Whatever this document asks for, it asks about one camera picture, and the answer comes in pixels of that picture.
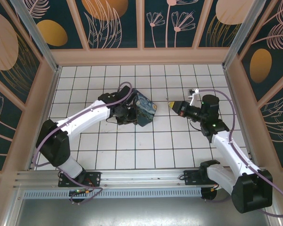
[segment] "yellow object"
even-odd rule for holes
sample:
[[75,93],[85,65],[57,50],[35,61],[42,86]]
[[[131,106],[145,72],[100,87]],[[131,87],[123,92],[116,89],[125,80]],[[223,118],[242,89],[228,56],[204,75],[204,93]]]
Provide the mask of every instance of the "yellow object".
[[258,49],[250,61],[250,77],[255,83],[263,82],[272,67],[272,56],[266,49]]
[[0,70],[11,69],[18,59],[17,33],[9,21],[0,14]]
[[170,108],[173,108],[173,106],[174,106],[174,101],[169,102],[169,107],[170,107]]
[[52,46],[63,46],[67,43],[68,37],[64,28],[52,20],[42,20],[37,24],[46,43]]
[[254,0],[218,0],[217,19],[223,24],[241,24],[248,14]]
[[82,3],[88,13],[99,20],[111,20],[114,17],[108,19],[108,7],[110,5],[111,10],[115,9],[118,16],[124,15],[128,9],[128,0],[82,0]]

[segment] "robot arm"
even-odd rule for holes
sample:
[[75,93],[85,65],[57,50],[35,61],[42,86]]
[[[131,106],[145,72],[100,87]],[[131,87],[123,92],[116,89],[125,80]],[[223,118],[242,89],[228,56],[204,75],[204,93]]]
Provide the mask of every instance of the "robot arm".
[[[54,167],[68,174],[72,179],[80,184],[84,184],[86,171],[70,155],[69,141],[79,135],[93,124],[116,117],[118,125],[134,123],[145,126],[153,120],[156,105],[149,101],[138,90],[133,89],[129,97],[119,103],[113,104],[124,99],[128,95],[130,88],[124,86],[115,93],[105,93],[98,97],[92,105],[78,112],[77,114],[54,123],[47,120],[43,123],[36,147],[38,147],[44,138],[54,129],[62,126],[56,133],[46,140],[41,147],[40,152]],[[67,124],[70,119],[80,115]]]
[[267,170],[260,171],[232,139],[240,156],[234,151],[229,141],[229,128],[219,119],[219,98],[205,95],[199,108],[194,106],[198,92],[197,89],[190,90],[189,97],[192,97],[190,104],[185,101],[175,101],[170,102],[169,106],[179,116],[200,122],[202,134],[219,150],[232,170],[229,172],[216,160],[206,161],[200,164],[200,176],[215,181],[224,188],[231,195],[233,204],[240,213],[271,206],[272,187],[251,171],[249,166],[270,181],[272,181],[271,174]]

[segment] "purple cable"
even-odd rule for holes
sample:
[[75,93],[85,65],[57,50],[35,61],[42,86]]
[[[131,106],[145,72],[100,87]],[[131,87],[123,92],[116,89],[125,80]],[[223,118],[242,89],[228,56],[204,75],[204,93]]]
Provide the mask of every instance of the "purple cable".
[[[219,90],[215,90],[215,89],[204,89],[204,90],[199,90],[199,92],[217,92],[217,93],[221,93],[223,96],[225,96],[225,98],[228,100],[228,102],[230,103],[231,107],[232,107],[232,111],[233,111],[233,127],[230,131],[230,136],[229,136],[229,140],[230,140],[230,144],[233,148],[233,150],[235,151],[235,153],[239,156],[239,158],[241,159],[241,161],[248,166],[248,163],[243,159],[243,157],[240,155],[240,153],[238,152],[238,150],[236,149],[236,147],[234,146],[233,142],[232,142],[232,136],[233,136],[233,131],[235,128],[235,108],[233,103],[231,102],[230,98],[223,92],[219,91]],[[277,185],[275,185],[273,182],[269,181],[267,178],[265,178],[264,176],[262,176],[261,174],[259,174],[254,168],[252,168],[251,166],[249,166],[250,170],[253,171],[255,174],[257,174],[258,177],[262,178],[264,181],[266,181],[269,185],[271,185],[272,187],[274,187],[281,195],[283,195],[283,191],[278,188]],[[268,216],[271,217],[275,217],[275,218],[283,218],[283,214],[273,214],[273,213],[267,213],[263,210],[259,210],[261,213],[264,213]]]
[[[45,166],[45,165],[48,165],[48,164],[49,164],[49,162],[46,162],[46,163],[43,163],[43,164],[38,165],[38,164],[36,163],[36,161],[37,161],[37,156],[38,156],[38,153],[40,152],[41,147],[45,144],[45,142],[51,137],[51,135],[53,135],[54,133],[56,133],[59,129],[61,129],[62,127],[66,126],[67,124],[71,123],[71,122],[74,121],[75,119],[81,117],[82,115],[86,114],[87,112],[89,112],[89,111],[91,111],[91,110],[95,110],[95,109],[100,108],[100,107],[113,106],[113,105],[116,105],[116,104],[121,103],[121,102],[123,102],[124,100],[126,100],[126,99],[130,96],[130,94],[132,93],[132,85],[131,85],[131,83],[129,83],[129,82],[127,82],[127,81],[124,81],[123,83],[121,83],[121,84],[119,85],[118,88],[120,88],[120,87],[121,87],[122,85],[124,85],[124,84],[128,84],[128,85],[130,86],[130,90],[129,90],[128,94],[127,94],[124,98],[122,98],[122,99],[120,99],[120,100],[118,100],[118,101],[116,101],[116,102],[110,103],[110,104],[98,105],[98,106],[95,106],[95,107],[93,107],[93,108],[86,109],[85,111],[81,112],[80,114],[78,114],[77,116],[73,117],[72,119],[69,119],[68,121],[66,121],[66,122],[64,122],[62,125],[60,125],[59,127],[55,128],[52,132],[50,132],[50,133],[41,141],[41,143],[40,143],[39,146],[37,147],[37,150],[36,150],[36,152],[35,152],[35,154],[34,154],[34,156],[33,156],[33,164],[34,164],[36,167],[41,167],[41,166]],[[84,203],[86,203],[86,202],[92,200],[95,196],[97,196],[97,195],[98,195],[99,193],[101,193],[102,190],[103,190],[102,187],[91,187],[91,186],[82,185],[82,184],[76,182],[75,180],[73,180],[68,174],[66,174],[66,173],[64,173],[64,174],[65,174],[65,176],[66,176],[70,181],[72,181],[73,183],[75,183],[76,185],[78,185],[78,186],[80,186],[80,187],[85,187],[85,188],[88,188],[88,189],[89,189],[89,188],[91,188],[91,189],[99,189],[99,191],[98,191],[97,193],[95,193],[92,197],[90,197],[90,198],[88,198],[88,199],[82,201],[81,204],[84,204]]]
[[51,135],[53,135],[54,133],[56,133],[59,129],[63,128],[63,127],[66,126],[67,124],[71,123],[72,121],[76,120],[77,118],[81,117],[82,115],[86,114],[87,112],[89,112],[89,111],[91,111],[91,110],[95,110],[95,109],[100,108],[100,107],[113,106],[113,105],[116,105],[116,104],[121,103],[122,101],[126,100],[126,99],[130,96],[130,94],[131,94],[131,92],[132,92],[132,85],[131,85],[131,83],[129,83],[129,82],[127,82],[127,81],[124,81],[122,84],[119,85],[119,87],[121,87],[121,86],[124,85],[124,84],[128,84],[128,85],[130,86],[130,90],[129,90],[128,94],[127,94],[124,98],[122,98],[122,99],[120,99],[120,100],[118,100],[118,101],[116,101],[116,102],[110,103],[110,104],[98,105],[98,106],[95,106],[95,107],[93,107],[93,108],[88,108],[88,109],[86,109],[85,111],[83,111],[83,112],[81,112],[80,114],[78,114],[78,115],[76,115],[75,117],[73,117],[72,119],[69,119],[68,121],[64,122],[64,123],[63,123],[62,125],[60,125],[59,127],[55,128],[55,129],[54,129],[52,132],[50,132],[49,134],[47,134],[47,136],[41,141],[41,143],[40,143],[39,146],[37,147],[36,153],[35,153],[34,156],[33,156],[33,164],[34,164],[36,167],[41,167],[41,166],[45,166],[45,165],[48,165],[48,164],[49,164],[49,162],[46,162],[46,163],[43,163],[43,164],[38,165],[38,164],[37,164],[38,153],[39,153],[41,147],[45,144],[45,142],[51,137]]

